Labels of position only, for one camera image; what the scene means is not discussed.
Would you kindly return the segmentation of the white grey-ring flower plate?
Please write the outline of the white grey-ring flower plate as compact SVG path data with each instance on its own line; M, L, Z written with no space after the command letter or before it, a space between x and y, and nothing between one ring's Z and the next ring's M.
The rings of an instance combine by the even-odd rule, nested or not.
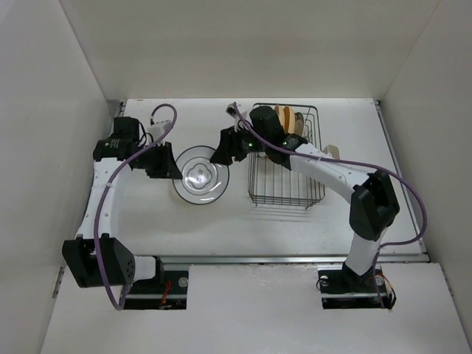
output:
M206 145L187 148L176 159L182 179L173 180L177 195L189 204L217 201L229 185L229 167L210 161L215 149Z

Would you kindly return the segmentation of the cream bear plate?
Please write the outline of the cream bear plate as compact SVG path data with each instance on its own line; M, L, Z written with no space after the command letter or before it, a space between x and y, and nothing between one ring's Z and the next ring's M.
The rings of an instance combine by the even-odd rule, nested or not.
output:
M277 113L278 119L280 121L280 124L284 130L284 132L287 131L286 124L285 124L285 112L284 108L280 105L274 106L274 111Z

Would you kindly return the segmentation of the white dark-blue-rim plate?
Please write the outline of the white dark-blue-rim plate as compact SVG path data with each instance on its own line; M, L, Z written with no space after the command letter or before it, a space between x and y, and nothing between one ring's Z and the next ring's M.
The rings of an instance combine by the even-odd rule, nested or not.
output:
M294 116L295 116L294 133L298 136L303 136L303 131L305 128L304 116L300 112L296 112Z

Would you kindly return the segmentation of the yellow bear plate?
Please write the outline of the yellow bear plate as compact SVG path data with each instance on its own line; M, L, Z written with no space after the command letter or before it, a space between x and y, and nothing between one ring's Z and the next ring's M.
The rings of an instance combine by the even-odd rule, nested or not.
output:
M285 132L289 134L295 133L296 118L295 118L294 110L290 106L285 106L283 108L283 113L285 116L285 123L284 123Z

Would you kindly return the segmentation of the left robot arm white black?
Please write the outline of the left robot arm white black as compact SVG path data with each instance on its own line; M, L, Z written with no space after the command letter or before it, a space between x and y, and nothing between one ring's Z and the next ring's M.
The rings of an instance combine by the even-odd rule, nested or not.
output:
M94 180L83 221L73 240L63 243L62 255L81 288L131 285L160 291L165 282L157 256L136 256L118 239L121 201L135 170L149 178L180 180L170 142L144 145L146 135L164 133L166 121L146 131L132 117L114 118L113 130L93 152Z

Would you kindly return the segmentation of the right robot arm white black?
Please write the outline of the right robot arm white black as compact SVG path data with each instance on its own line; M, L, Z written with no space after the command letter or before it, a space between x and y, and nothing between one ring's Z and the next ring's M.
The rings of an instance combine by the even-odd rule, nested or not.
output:
M341 281L352 291L366 285L381 238L400 211L389 174L378 168L364 172L357 162L329 157L307 139L285 132L275 110L267 105L252 109L247 117L236 103L228 105L226 112L235 123L221 131L210 161L229 166L249 153L264 153L273 163L340 195L350 205L349 225L354 232Z

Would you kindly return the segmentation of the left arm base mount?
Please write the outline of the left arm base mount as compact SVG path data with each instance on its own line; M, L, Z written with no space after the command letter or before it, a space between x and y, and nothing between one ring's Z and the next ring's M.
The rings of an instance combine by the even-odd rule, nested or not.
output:
M160 275L139 280L126 295L125 310L186 310L188 265L164 265Z

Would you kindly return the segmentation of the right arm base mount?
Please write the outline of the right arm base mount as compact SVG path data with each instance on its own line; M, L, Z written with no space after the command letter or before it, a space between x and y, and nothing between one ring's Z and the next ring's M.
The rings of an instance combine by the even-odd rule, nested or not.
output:
M380 266L375 274L370 269L358 276L347 267L318 268L316 288L320 291L324 310L335 309L387 309L397 301L392 284L384 276Z

